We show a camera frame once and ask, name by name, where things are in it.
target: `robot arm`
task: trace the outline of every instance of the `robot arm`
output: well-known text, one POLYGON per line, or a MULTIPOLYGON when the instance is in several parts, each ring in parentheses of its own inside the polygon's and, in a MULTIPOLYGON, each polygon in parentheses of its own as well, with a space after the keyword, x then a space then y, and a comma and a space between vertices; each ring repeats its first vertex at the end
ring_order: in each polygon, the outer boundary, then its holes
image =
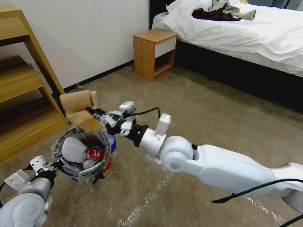
POLYGON ((5 179, 5 183, 18 192, 0 209, 0 227, 40 227, 45 222, 53 198, 50 195, 61 162, 46 165, 39 155, 27 168, 18 170, 5 179), (24 170, 34 170, 35 177, 29 181, 24 170))
POLYGON ((87 110, 110 134, 119 133, 133 140, 135 146, 146 151, 147 159, 164 171, 185 172, 197 176, 205 184, 233 193, 214 203, 239 195, 266 194, 282 198, 303 213, 303 165, 291 162, 279 168, 267 168, 230 150, 212 145, 197 146, 180 136, 166 138, 171 116, 163 113, 156 130, 140 126, 134 117, 137 114, 133 113, 133 102, 122 104, 120 111, 87 110))
MULTIPOLYGON (((266 194, 282 198, 290 207, 303 213, 303 165, 288 163, 280 168, 267 168, 240 153, 212 145, 197 146, 180 136, 166 138, 171 116, 165 113, 159 116, 156 130, 137 124, 136 115, 155 109, 134 113, 134 102, 125 102, 120 111, 87 108, 109 134, 120 134, 132 140, 135 146, 146 151, 149 161, 164 171, 185 172, 197 176, 205 184, 232 193, 214 203, 248 193, 249 196, 266 194)), ((5 180, 18 191, 18 196, 0 209, 0 220, 4 220, 0 227, 40 227, 47 217, 52 202, 50 190, 60 163, 45 166, 41 156, 30 163, 36 172, 36 178, 31 182, 22 170, 5 180)), ((301 218, 303 215, 283 226, 301 218)))

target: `dark red clothing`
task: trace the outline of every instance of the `dark red clothing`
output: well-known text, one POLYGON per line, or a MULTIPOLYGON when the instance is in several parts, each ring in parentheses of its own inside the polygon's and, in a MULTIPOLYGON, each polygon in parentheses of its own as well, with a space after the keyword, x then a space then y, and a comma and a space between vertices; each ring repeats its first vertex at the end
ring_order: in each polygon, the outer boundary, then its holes
POLYGON ((231 14, 223 13, 222 9, 206 12, 199 8, 193 11, 192 16, 201 20, 215 20, 215 21, 239 21, 241 18, 234 18, 231 14))

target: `black baseboard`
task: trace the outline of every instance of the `black baseboard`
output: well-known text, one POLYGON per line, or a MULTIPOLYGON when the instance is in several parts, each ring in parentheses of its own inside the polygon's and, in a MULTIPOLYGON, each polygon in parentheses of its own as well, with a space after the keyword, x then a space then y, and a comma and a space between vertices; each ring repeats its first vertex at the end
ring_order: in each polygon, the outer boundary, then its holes
POLYGON ((105 71, 105 72, 102 72, 102 73, 100 73, 100 74, 98 74, 98 75, 96 75, 96 76, 93 76, 93 77, 88 78, 88 79, 86 79, 86 80, 80 81, 80 82, 78 82, 78 83, 76 83, 76 84, 73 84, 73 85, 71 85, 71 86, 69 86, 69 87, 66 87, 66 88, 64 88, 64 91, 65 91, 65 92, 69 92, 69 91, 71 91, 71 90, 77 88, 78 85, 87 84, 87 83, 92 82, 92 81, 94 81, 94 80, 97 80, 97 79, 99 79, 99 78, 101 78, 101 77, 104 77, 104 76, 106 76, 106 75, 108 75, 108 74, 111 74, 111 73, 113 73, 113 72, 115 72, 115 71, 118 71, 119 69, 122 69, 122 68, 124 68, 124 67, 126 67, 126 66, 129 66, 129 65, 131 65, 131 64, 133 64, 133 63, 134 63, 134 60, 131 60, 131 61, 129 61, 129 62, 126 62, 126 63, 124 63, 124 64, 122 64, 122 65, 119 65, 119 66, 117 66, 117 67, 115 67, 115 68, 112 68, 112 69, 110 69, 110 70, 107 70, 107 71, 105 71))

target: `wall outlet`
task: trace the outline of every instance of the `wall outlet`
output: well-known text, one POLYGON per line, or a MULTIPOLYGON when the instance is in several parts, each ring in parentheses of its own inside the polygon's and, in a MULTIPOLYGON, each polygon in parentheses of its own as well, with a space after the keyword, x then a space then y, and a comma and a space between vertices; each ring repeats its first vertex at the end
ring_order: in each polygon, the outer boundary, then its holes
POLYGON ((41 70, 39 69, 38 65, 36 64, 36 62, 32 62, 31 63, 31 67, 37 72, 41 72, 41 70))

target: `white drawer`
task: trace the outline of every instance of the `white drawer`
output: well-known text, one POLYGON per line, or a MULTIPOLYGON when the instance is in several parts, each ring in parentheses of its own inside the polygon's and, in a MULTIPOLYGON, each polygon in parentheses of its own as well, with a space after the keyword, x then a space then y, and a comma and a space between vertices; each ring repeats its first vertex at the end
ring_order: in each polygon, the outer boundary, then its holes
POLYGON ((161 42, 156 43, 155 46, 155 58, 173 50, 176 48, 177 36, 170 37, 161 42))

